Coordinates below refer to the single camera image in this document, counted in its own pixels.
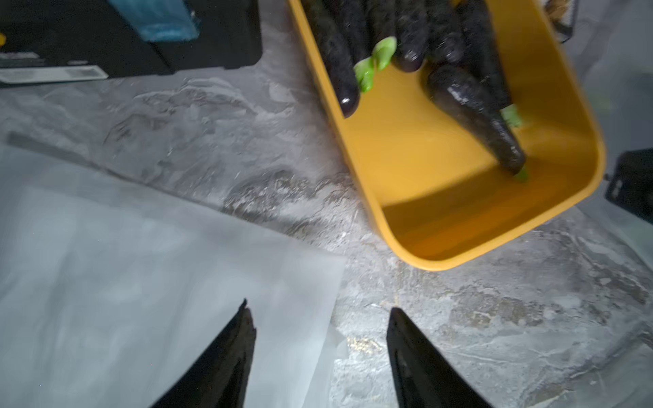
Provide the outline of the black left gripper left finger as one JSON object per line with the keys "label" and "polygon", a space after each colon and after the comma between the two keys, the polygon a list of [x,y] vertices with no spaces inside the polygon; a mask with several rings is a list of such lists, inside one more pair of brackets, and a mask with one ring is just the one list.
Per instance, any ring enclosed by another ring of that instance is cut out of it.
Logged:
{"label": "black left gripper left finger", "polygon": [[257,330],[246,303],[155,407],[242,407]]}

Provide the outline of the clear zip-top bag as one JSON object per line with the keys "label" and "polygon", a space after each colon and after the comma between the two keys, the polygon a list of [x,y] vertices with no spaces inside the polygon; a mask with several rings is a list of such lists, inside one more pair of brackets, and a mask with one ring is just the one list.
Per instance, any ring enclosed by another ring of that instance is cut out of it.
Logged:
{"label": "clear zip-top bag", "polygon": [[600,124],[612,175],[620,155],[652,146],[652,3],[578,2],[563,49]]}

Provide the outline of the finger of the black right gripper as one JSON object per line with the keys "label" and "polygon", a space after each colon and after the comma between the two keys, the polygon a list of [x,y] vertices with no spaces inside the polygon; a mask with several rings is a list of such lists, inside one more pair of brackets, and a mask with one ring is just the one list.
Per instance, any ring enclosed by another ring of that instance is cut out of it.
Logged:
{"label": "finger of the black right gripper", "polygon": [[625,151],[617,158],[605,192],[608,202],[652,224],[652,149]]}

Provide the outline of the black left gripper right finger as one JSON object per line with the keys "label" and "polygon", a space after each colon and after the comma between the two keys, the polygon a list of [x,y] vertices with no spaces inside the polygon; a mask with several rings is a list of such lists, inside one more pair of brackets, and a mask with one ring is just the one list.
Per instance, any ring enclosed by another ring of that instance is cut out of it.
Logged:
{"label": "black left gripper right finger", "polygon": [[400,308],[389,312],[389,361],[400,407],[488,407]]}

